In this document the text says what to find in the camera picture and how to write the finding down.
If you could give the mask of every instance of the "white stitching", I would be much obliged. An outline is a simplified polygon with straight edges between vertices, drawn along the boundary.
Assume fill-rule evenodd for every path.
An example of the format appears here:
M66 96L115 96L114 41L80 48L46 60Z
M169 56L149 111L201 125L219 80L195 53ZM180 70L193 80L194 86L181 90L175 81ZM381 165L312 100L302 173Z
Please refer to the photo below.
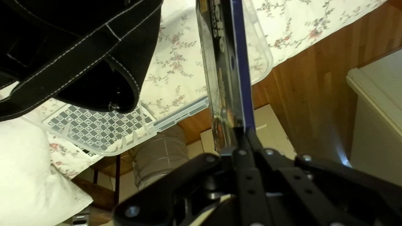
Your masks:
M136 3L134 7L129 8L127 11L122 12L121 14L117 14L115 18L112 18L110 22L107 22L106 24L110 24L111 22L114 22L116 18L121 17L122 14L127 13L129 11L135 9L137 6L140 6L141 2ZM76 49L80 44L82 44L85 41L87 41L88 38L91 38L93 34L96 34L98 31L101 31L104 28L105 24L102 24L101 27L98 27L95 32L92 32L90 36L85 37L82 41L80 41L78 43L76 43L76 46L73 46L71 49L68 49L67 52L65 52L62 56L60 56L57 60L55 60L52 63L49 63L48 66L46 66L44 68L42 68L37 75L34 75L33 77L28 78L27 81L22 82L16 90L14 92L17 92L18 90L21 90L21 87L23 87L24 85L29 83L32 80L34 80L36 77L38 77L42 72L44 72L46 70L48 70L51 66L56 65L60 60L62 60L65 56L67 56L68 53L71 53L73 49Z
M114 37L116 37L117 41L120 41L120 42L122 41L122 39L115 33L115 31L110 27L110 24L107 24L106 28L110 29L110 32L114 34Z
M137 95L140 95L140 86L139 86L136 78L134 77L134 75L121 62L119 62L115 57L111 56L111 60L115 61L119 66L121 66L122 70L135 81L135 85L137 87Z
M65 33L72 34L72 36L75 36L75 37L80 37L80 36L76 34L76 33L72 33L72 32L70 32L70 31L66 31L66 29L63 29L63 28L61 28L61 27L57 27L57 26L55 26L55 24L51 24L51 23L48 23L47 21L39 18L39 17L36 16L34 13L29 12L29 11L28 11L23 4L21 4L18 0L14 0L14 3L17 3L17 6L19 6L19 7L21 7L23 11L26 11L28 14L31 14L31 16L34 17L34 18L37 18L37 21L41 21L41 22L44 23L44 24L48 24L48 26L51 26L51 27L53 27L53 28L57 28L57 29L60 29L60 31L63 31Z
M131 34L134 31L136 31L141 24L144 24L146 21L149 21L160 8L163 7L163 4L160 4L149 17L146 17L141 23L139 23L134 29L131 29L122 39L125 39L129 34ZM102 58L105 58L106 56L109 56L119 44L114 46L106 55L104 55L101 58L98 58L97 61L95 61L91 66L88 66L87 68L85 68L82 72L80 72L76 77L73 77L71 81L68 81L65 86L62 86L61 88L58 88L57 91L52 92L49 96L47 96L46 98L41 100L39 102L37 102L36 105L31 106L29 109L22 111L23 114L32 111L33 109L38 107L44 100L51 98L53 95L58 93L61 90L63 90L65 87L67 87L70 83L72 83L72 81L75 81L77 77L80 77L82 73L85 73L88 68L91 68L92 66L95 66L96 63L98 63ZM8 115L6 117L0 117L0 120L3 119L13 119L14 116L22 115L22 112L14 114L14 115Z

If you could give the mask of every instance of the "patterned cloth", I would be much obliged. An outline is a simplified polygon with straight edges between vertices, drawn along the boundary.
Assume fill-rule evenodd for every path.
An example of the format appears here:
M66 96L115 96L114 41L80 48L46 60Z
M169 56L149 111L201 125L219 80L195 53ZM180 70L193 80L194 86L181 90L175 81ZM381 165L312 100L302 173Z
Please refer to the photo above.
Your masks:
M264 42L248 36L252 81L330 34L377 9L386 0L253 0ZM268 47L267 56L261 53ZM166 0L159 46L141 93L141 102L163 120L207 97L203 56L194 0ZM27 117L42 124L65 103L49 101ZM49 135L53 165L75 178L101 156Z

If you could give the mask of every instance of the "wooden floor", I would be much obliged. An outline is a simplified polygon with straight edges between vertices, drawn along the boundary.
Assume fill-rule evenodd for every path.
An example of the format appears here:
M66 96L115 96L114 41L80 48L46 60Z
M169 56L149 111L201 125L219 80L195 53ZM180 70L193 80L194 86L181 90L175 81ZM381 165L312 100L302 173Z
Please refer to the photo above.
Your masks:
M350 154L357 97L346 76L401 47L402 12L386 4L278 66L254 86L254 107L273 106L298 154ZM210 124L204 111L180 126L191 144Z

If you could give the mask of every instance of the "black bag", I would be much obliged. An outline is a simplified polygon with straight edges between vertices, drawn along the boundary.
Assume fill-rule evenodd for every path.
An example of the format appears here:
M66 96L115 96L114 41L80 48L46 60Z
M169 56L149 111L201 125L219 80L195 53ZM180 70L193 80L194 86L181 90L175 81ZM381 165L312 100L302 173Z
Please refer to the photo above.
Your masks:
M92 111L135 110L163 0L2 0L0 121L49 98Z

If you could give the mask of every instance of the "white pillow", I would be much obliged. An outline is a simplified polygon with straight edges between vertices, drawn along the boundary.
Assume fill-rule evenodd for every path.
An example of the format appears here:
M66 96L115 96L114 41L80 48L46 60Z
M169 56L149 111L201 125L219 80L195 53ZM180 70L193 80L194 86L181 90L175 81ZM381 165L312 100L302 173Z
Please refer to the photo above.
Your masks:
M43 130L24 120L0 124L0 225L55 226L91 203L51 166Z

